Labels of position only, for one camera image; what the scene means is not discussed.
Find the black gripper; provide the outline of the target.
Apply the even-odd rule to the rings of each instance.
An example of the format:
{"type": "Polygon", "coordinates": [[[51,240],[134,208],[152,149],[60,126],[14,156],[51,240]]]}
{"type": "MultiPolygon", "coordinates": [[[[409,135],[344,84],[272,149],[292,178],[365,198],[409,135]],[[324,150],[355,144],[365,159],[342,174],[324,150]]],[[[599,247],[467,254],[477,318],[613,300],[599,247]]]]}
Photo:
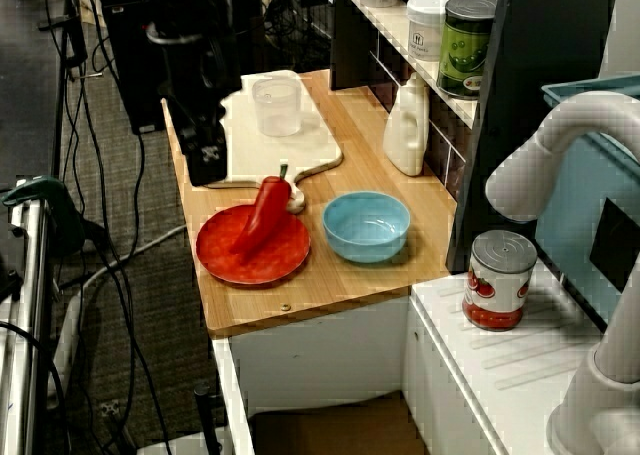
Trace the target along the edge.
{"type": "Polygon", "coordinates": [[[190,182],[204,186],[227,176],[222,100],[241,89],[234,37],[159,39],[166,67],[166,95],[190,182]]]}

